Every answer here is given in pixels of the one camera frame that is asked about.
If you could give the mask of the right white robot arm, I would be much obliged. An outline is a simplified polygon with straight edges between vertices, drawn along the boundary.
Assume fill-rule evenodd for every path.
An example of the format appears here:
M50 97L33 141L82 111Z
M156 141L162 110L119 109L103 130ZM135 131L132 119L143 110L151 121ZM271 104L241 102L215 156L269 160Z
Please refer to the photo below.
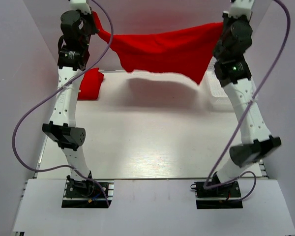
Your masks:
M213 50L214 72L235 112L241 144L227 144L230 159L212 177L212 189L218 196L230 190L230 183L252 164L281 146L267 128L256 101L256 87L244 53L252 45L250 26L252 0L233 0L223 12L223 30Z

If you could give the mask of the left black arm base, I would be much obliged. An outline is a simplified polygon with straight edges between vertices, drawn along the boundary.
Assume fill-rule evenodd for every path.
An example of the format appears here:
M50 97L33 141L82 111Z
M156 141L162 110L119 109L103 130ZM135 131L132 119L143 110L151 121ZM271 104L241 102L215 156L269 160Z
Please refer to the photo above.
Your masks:
M109 208L114 191L113 181L75 181L67 176L62 208Z

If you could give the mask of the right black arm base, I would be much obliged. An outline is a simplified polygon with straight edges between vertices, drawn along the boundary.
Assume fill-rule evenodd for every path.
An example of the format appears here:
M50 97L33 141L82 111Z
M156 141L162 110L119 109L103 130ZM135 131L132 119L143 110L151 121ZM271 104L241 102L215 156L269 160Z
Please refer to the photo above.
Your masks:
M238 182L205 190L204 181L190 185L195 191L197 209L242 209L241 191Z

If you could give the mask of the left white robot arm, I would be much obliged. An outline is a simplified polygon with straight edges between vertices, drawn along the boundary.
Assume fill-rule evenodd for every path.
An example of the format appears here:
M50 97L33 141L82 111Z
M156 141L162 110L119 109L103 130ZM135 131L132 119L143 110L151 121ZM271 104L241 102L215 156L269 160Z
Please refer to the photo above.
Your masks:
M94 184L87 167L82 145L86 138L84 128L76 127L76 105L82 77L78 74L86 69L89 59L90 37L98 32L91 7L87 0L70 1L71 10L61 17L62 36L58 43L58 89L56 102L49 123L42 131L64 153L68 165L72 166L68 179L78 181L77 190L83 196L94 191Z

